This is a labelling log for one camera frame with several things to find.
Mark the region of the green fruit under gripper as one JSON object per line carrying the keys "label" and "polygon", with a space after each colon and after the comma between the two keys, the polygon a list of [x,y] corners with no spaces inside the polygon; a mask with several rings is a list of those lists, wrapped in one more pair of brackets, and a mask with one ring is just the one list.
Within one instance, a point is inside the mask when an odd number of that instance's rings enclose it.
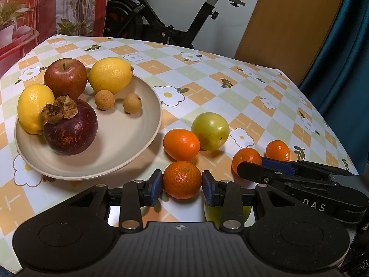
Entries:
{"label": "green fruit under gripper", "polygon": [[[207,221],[214,222],[217,229],[220,228],[220,221],[223,212],[222,206],[209,206],[204,204],[204,214]],[[243,206],[243,222],[245,223],[251,213],[251,206]]]}

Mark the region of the wooden orange door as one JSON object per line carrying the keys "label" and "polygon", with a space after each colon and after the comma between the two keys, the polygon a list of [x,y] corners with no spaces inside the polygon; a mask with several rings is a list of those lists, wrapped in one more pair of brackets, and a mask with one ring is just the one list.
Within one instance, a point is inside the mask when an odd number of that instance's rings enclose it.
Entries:
{"label": "wooden orange door", "polygon": [[329,34],[342,0],[258,0],[236,51],[300,84]]}

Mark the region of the black exercise bike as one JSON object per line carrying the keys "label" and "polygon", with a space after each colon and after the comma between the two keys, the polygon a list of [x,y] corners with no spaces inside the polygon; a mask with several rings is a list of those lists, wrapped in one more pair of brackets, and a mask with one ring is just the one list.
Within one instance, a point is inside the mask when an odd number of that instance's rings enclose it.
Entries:
{"label": "black exercise bike", "polygon": [[244,0],[109,0],[104,35],[216,50],[242,23]]}

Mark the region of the yellow lemon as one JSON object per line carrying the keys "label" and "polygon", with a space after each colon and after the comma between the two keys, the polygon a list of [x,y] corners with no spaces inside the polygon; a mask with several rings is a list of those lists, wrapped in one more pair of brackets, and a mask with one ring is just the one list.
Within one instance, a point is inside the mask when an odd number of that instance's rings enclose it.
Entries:
{"label": "yellow lemon", "polygon": [[130,83],[133,67],[118,57],[106,57],[97,61],[88,74],[88,81],[95,92],[108,90],[116,94]]}
{"label": "yellow lemon", "polygon": [[42,134],[41,111],[55,101],[51,89],[44,84],[26,87],[18,100],[18,120],[29,134]]}

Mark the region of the red apple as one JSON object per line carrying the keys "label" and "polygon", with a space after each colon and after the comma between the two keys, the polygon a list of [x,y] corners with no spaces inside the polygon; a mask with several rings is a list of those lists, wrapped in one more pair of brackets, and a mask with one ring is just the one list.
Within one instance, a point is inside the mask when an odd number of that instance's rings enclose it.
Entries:
{"label": "red apple", "polygon": [[76,100],[82,95],[88,80],[86,67],[73,58],[62,58],[49,65],[45,72],[44,84],[55,98],[69,95]]}

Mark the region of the red printed backdrop curtain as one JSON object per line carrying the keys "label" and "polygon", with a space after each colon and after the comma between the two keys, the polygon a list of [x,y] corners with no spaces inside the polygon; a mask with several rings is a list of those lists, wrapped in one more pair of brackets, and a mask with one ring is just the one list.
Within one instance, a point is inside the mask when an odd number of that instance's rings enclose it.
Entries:
{"label": "red printed backdrop curtain", "polygon": [[55,34],[102,36],[107,0],[1,0],[1,74]]}

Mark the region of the checkered floral tablecloth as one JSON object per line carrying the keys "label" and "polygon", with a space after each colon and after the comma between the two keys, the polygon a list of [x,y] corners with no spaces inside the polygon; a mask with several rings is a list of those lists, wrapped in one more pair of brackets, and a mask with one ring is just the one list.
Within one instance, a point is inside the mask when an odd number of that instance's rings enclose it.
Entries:
{"label": "checkered floral tablecloth", "polygon": [[162,102],[162,124],[150,147],[129,165],[101,178],[111,188],[166,168],[170,159],[163,150],[163,135],[171,129],[189,129],[204,112],[224,117],[231,131],[218,151],[202,151],[194,161],[216,179],[235,178],[231,162],[239,149],[264,153],[276,139],[288,145],[294,161],[356,172],[327,122],[278,69],[153,42],[54,35],[1,78],[1,266],[13,273],[21,268],[12,248],[17,226],[92,185],[92,181],[56,181],[36,173],[19,156],[14,140],[19,95],[25,87],[41,83],[47,66],[62,57],[79,59],[86,66],[106,57],[125,59]]}

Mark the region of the small brown longan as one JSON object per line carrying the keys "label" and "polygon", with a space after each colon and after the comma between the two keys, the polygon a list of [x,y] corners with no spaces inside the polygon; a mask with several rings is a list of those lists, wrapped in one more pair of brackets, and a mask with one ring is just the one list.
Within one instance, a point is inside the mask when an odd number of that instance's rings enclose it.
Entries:
{"label": "small brown longan", "polygon": [[114,107],[114,94],[106,89],[102,89],[95,94],[94,101],[98,109],[106,111]]}
{"label": "small brown longan", "polygon": [[136,114],[141,110],[141,98],[136,93],[129,93],[123,99],[123,108],[128,114]]}

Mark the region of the orange tangerine by gripper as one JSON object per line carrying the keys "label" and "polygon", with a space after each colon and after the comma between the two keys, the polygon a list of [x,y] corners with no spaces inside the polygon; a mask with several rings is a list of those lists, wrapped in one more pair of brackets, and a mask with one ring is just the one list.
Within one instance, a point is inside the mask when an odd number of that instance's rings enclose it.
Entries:
{"label": "orange tangerine by gripper", "polygon": [[259,152],[253,148],[242,148],[240,149],[233,157],[232,160],[232,170],[235,175],[239,176],[237,173],[237,167],[242,162],[249,162],[257,165],[262,165],[262,157],[260,156]]}

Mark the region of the green round fruit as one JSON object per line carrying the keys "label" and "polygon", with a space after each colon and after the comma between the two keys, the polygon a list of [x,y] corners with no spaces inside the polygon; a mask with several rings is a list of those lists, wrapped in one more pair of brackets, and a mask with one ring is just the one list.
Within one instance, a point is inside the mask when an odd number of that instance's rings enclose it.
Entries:
{"label": "green round fruit", "polygon": [[216,113],[201,113],[191,125],[193,132],[200,141],[200,147],[207,151],[216,151],[224,145],[229,137],[227,120]]}

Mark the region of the dark purple mangosteen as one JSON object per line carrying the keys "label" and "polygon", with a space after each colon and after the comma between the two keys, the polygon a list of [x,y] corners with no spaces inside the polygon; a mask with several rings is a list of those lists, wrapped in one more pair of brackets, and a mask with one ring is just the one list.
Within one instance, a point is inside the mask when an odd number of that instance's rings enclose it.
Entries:
{"label": "dark purple mangosteen", "polygon": [[61,155],[75,155],[86,150],[94,141],[98,119],[85,101],[60,96],[41,111],[43,134],[50,148]]}

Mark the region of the small far orange tangerine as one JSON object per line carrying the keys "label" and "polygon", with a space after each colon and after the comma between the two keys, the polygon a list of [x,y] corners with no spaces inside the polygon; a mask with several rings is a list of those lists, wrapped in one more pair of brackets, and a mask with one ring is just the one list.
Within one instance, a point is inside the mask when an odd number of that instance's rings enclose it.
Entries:
{"label": "small far orange tangerine", "polygon": [[277,161],[290,161],[290,149],[281,140],[274,140],[266,146],[265,156]]}

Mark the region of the beige round plate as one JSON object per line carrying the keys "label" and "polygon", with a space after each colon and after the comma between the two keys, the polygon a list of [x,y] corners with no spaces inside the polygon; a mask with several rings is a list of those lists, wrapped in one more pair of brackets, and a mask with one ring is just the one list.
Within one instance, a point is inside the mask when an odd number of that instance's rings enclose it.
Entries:
{"label": "beige round plate", "polygon": [[[129,93],[141,98],[139,113],[124,111],[123,99]],[[80,98],[94,109],[98,131],[91,146],[75,156],[53,152],[43,137],[28,134],[16,123],[14,137],[21,158],[35,171],[61,180],[94,179],[126,166],[153,142],[161,126],[162,107],[154,89],[136,75],[115,97],[114,108],[101,111],[94,102],[91,85],[86,86]]]}

